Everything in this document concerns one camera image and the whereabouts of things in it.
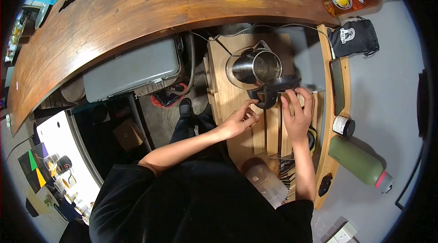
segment wooden countertop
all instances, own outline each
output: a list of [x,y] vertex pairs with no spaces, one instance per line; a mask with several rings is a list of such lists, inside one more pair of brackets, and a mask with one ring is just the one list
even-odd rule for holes
[[12,134],[54,90],[130,47],[189,29],[238,22],[336,26],[321,0],[75,0],[21,49],[8,94]]

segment electrical socket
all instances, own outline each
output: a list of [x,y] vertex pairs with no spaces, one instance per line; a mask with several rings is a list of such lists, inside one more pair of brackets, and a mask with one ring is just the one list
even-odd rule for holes
[[339,231],[327,241],[327,243],[347,243],[356,235],[357,230],[350,222],[345,223]]

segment stainless steel kettle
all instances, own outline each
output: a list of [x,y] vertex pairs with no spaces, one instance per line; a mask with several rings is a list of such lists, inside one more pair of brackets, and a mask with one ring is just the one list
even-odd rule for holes
[[270,109],[277,100],[278,92],[300,85],[296,75],[282,76],[279,57],[261,40],[252,48],[241,50],[240,56],[231,56],[226,64],[228,80],[236,87],[247,90],[251,99],[258,99],[255,105]]

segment hand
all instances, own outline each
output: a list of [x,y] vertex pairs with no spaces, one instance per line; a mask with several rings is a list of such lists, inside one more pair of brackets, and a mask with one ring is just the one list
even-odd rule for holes
[[315,98],[304,88],[296,88],[295,91],[304,97],[304,110],[301,108],[297,95],[292,90],[286,90],[293,106],[294,115],[291,115],[287,99],[282,97],[283,121],[287,135],[292,141],[292,148],[299,145],[308,145],[307,131],[312,121]]
[[237,111],[234,111],[221,125],[213,130],[220,141],[240,135],[258,121],[260,116],[249,108],[249,105],[257,102],[257,99],[246,100]]

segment black bag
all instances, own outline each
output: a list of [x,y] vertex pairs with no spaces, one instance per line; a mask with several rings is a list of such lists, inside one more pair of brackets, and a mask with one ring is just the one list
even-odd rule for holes
[[328,38],[337,58],[354,53],[370,56],[379,50],[379,42],[371,21],[360,16],[357,18],[360,20],[349,21],[336,28],[334,32],[328,31]]

